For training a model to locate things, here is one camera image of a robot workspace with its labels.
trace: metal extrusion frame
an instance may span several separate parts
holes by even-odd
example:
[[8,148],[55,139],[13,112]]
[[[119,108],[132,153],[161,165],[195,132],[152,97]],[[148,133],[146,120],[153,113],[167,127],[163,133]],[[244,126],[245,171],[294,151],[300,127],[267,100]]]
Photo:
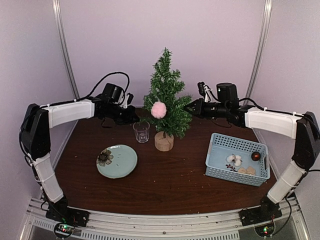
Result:
[[68,52],[68,48],[67,48],[67,41],[66,41],[65,30],[64,30],[62,15],[61,15],[61,9],[60,9],[60,0],[52,0],[52,5],[53,5],[54,18],[56,21],[57,30],[58,30],[59,37],[60,37],[60,44],[61,44],[62,55],[63,55],[66,73],[67,73],[69,81],[70,81],[73,95],[76,99],[79,99],[80,95],[79,95],[79,91],[78,91],[77,84],[75,81],[75,76],[74,76],[74,72],[72,70],[69,52]]
[[[309,240],[309,234],[296,198],[289,199],[292,219],[300,240]],[[55,221],[47,219],[47,204],[32,198],[24,217],[20,240],[32,240],[34,227],[53,231]],[[286,201],[280,203],[283,216],[289,216]],[[185,215],[132,215],[90,211],[87,227],[77,227],[72,237],[83,240],[239,240],[239,231],[253,228],[242,226],[238,210]]]
[[262,53],[265,48],[267,38],[268,38],[268,32],[269,32],[269,26],[271,21],[271,12],[272,12],[272,0],[265,0],[264,3],[264,13],[262,18],[262,24],[261,24],[261,31],[260,31],[260,38],[258,42],[258,47],[255,55],[255,60],[252,68],[252,73],[250,77],[250,82],[245,94],[246,98],[250,98],[255,87],[255,83],[257,81],[260,65],[262,62]]

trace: white cable tie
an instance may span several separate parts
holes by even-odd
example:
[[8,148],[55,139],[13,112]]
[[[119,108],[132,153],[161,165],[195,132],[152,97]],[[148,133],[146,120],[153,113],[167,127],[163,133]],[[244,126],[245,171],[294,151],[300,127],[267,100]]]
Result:
[[298,186],[292,186],[291,184],[289,184],[286,180],[284,180],[284,178],[281,176],[280,177],[289,187],[291,187],[292,189],[294,188],[297,188]]
[[45,181],[47,181],[48,179],[52,178],[53,176],[55,175],[55,173],[53,173],[52,175],[50,175],[49,177],[47,177],[46,179],[44,180],[40,180],[40,181],[37,181],[37,182],[41,182],[41,183],[44,183]]

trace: white wall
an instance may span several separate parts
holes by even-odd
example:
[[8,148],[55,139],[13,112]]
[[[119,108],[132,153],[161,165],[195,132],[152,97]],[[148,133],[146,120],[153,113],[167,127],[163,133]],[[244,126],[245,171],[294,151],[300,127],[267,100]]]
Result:
[[[320,124],[320,2],[273,1],[271,24],[252,98],[275,110],[314,112]],[[294,141],[262,132],[282,173]],[[320,159],[313,166],[320,169]],[[310,173],[296,193],[311,239],[319,239],[320,174]]]
[[[251,77],[264,0],[68,0],[61,1],[66,41],[81,96],[105,74],[131,77],[133,104],[150,88],[153,64],[164,47],[173,51],[186,92],[199,98],[197,82],[214,91],[220,82],[244,97]],[[113,76],[124,86],[125,77]],[[102,91],[104,84],[95,93]]]
[[[51,0],[0,0],[0,238],[17,239],[39,187],[20,151],[27,106],[72,99]],[[71,124],[51,131],[54,159]]]

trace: pink pom-pom ornament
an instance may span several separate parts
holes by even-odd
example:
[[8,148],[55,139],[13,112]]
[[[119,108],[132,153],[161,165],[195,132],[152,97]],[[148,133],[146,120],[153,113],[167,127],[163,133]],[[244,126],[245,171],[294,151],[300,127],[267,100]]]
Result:
[[152,108],[151,108],[151,114],[156,119],[162,119],[167,113],[166,105],[161,101],[156,101]]

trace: blue storage basket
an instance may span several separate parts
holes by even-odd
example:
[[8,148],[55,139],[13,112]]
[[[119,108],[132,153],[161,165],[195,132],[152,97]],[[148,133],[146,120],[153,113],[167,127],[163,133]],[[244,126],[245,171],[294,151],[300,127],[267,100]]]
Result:
[[[253,152],[261,154],[259,161],[251,159]],[[255,169],[255,175],[239,173],[227,168],[226,165],[229,164],[227,157],[232,154],[242,157],[241,165],[235,167],[236,171],[241,167],[247,169],[251,166]],[[205,164],[205,174],[207,176],[236,183],[259,187],[270,178],[269,156],[266,145],[219,133],[211,135]]]

